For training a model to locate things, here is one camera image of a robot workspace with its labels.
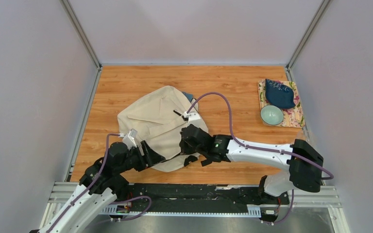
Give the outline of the beige canvas backpack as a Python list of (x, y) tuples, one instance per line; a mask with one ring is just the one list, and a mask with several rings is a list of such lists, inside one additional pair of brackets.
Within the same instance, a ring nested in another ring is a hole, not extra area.
[(182, 154), (179, 143), (181, 129), (188, 126), (183, 112), (197, 112), (198, 104), (191, 102), (173, 86), (164, 86), (139, 98), (117, 115), (119, 132), (137, 130), (137, 140), (146, 141), (166, 160), (153, 166), (162, 172), (172, 172), (196, 162), (200, 154)]

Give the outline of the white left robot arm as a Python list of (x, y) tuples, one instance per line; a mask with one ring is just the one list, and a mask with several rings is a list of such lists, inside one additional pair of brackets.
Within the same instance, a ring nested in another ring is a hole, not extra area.
[(145, 141), (128, 147), (123, 142), (112, 143), (105, 156), (86, 169), (74, 192), (55, 216), (37, 233), (80, 233), (114, 201), (124, 201), (129, 195), (128, 181), (122, 173), (131, 169), (143, 171), (165, 161)]

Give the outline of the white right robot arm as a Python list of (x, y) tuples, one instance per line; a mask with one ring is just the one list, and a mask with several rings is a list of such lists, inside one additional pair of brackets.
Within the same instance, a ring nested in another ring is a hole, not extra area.
[(323, 157), (305, 140), (292, 144), (264, 144), (233, 138), (230, 135), (211, 136), (189, 125), (181, 130), (181, 151), (196, 152), (205, 157), (202, 166), (213, 162), (250, 162), (280, 169), (259, 182), (257, 196), (263, 203), (292, 189), (318, 193), (321, 190)]

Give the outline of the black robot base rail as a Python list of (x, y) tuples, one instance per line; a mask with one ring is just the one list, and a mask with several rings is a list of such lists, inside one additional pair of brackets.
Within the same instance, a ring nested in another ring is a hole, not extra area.
[(258, 185), (135, 183), (127, 188), (122, 203), (113, 202), (102, 215), (112, 218), (151, 216), (277, 217), (290, 204), (288, 192), (278, 197), (261, 193)]

